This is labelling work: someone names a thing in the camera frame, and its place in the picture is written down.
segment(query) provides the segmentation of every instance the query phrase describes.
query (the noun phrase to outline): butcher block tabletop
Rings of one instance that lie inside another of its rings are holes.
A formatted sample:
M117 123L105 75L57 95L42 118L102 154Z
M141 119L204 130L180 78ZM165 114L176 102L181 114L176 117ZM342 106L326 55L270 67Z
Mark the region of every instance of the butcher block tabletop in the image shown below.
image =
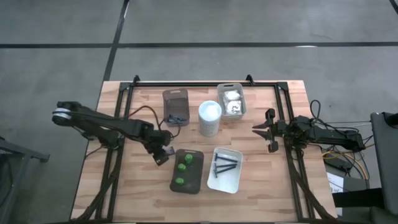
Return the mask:
M294 115L311 117L304 82L300 80L284 82L289 84ZM97 111L114 115L119 84L120 82L103 83ZM274 121L278 119L274 89L260 86L244 87L246 114L238 121L222 121L218 134L212 138L204 137L199 133L198 107L206 100L218 101L216 87L134 87L130 112L147 105L156 111L159 119L162 119L162 92L178 88L188 90L190 124L181 127L180 135L171 142L171 145L175 150L191 149L204 153L201 190L196 195L171 191L174 156L170 156L169 161L165 164L157 166L141 143L127 139L113 221L297 221L282 138L276 138L279 142L279 150L275 153L268 153L269 142L251 131L252 126L265 121L264 113L269 108L276 110L277 117ZM283 92L281 94L284 113L288 118ZM147 109L141 110L132 119L142 119L155 124L153 113ZM162 125L162 129L168 129L174 134L178 131L177 127L168 128L165 124ZM99 146L98 141L90 142L86 153L99 148ZM213 151L218 146L237 150L243 154L239 190L235 194L212 190L207 186ZM105 157L106 149L100 149L84 161L71 218L81 215L98 193ZM335 204L319 148L308 146L304 149L304 161L312 192L328 213L336 217ZM108 191L104 203L104 211L108 211L109 194L110 191ZM306 212L302 192L300 200L302 208Z

